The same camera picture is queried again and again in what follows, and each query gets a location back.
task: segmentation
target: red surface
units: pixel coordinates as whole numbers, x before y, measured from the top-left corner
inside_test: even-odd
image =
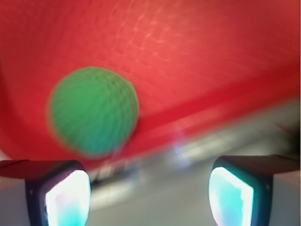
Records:
[[[49,134],[46,105],[70,72],[131,81],[140,119],[117,159],[147,153],[300,93],[300,1],[2,0],[0,148],[81,159]]]

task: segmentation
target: white floor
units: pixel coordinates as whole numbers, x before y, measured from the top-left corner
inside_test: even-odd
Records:
[[[270,138],[230,154],[282,152],[285,152],[285,145]],[[208,199],[208,179],[214,160],[211,158],[139,186],[128,200],[91,210],[87,225],[215,225]]]

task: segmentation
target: green ball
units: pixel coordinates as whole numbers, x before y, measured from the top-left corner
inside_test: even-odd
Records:
[[[108,154],[133,133],[139,115],[133,85],[120,75],[88,67],[54,89],[50,121],[59,141],[86,156]]]

